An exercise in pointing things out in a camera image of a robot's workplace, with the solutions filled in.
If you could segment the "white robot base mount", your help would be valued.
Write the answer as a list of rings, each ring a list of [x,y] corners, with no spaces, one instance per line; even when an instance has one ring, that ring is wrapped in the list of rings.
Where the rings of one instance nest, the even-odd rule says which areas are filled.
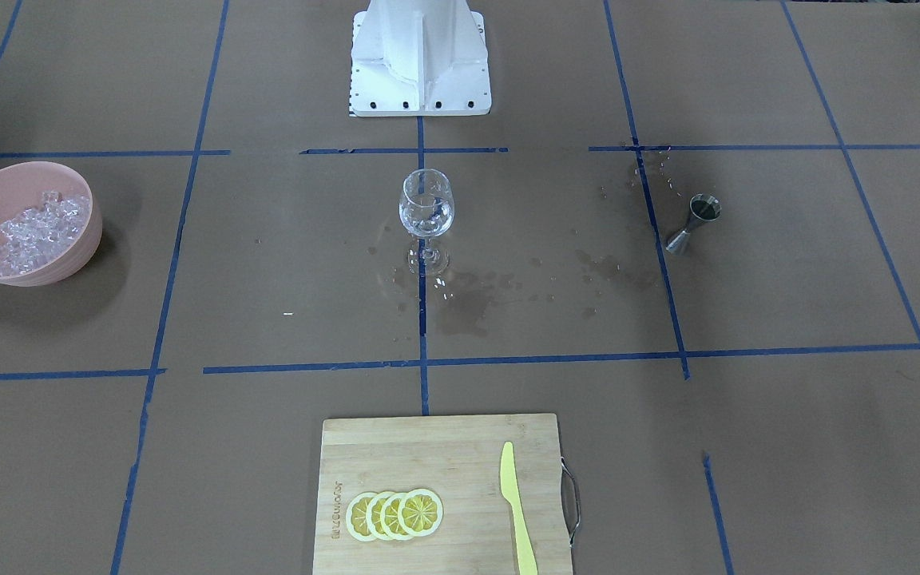
[[[353,17],[353,117],[475,117],[492,109],[483,15],[466,1],[372,1]]]

